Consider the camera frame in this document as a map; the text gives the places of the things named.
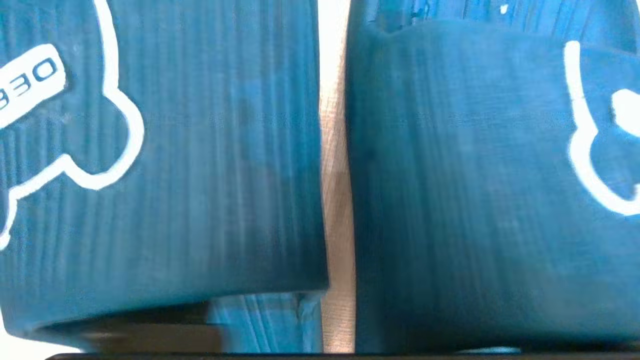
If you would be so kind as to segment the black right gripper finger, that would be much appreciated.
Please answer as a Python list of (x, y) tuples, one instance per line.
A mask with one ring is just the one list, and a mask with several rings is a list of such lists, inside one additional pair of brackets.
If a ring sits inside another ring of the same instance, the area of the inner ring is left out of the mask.
[(82, 334), (101, 353), (219, 353), (222, 333), (215, 326), (124, 323)]

